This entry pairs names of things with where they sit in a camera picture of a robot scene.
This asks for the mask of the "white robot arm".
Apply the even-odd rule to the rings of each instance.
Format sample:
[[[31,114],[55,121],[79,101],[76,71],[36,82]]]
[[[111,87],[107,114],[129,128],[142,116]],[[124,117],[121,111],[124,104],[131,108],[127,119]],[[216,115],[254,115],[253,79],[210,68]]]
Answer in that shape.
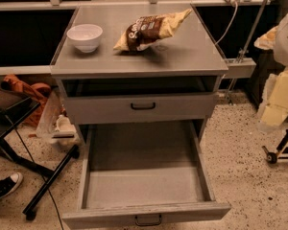
[[[258,129],[271,132],[277,129],[288,117],[288,13],[279,24],[259,37],[254,46],[272,50],[274,60],[284,66],[278,74],[271,74],[266,80],[257,116]]]

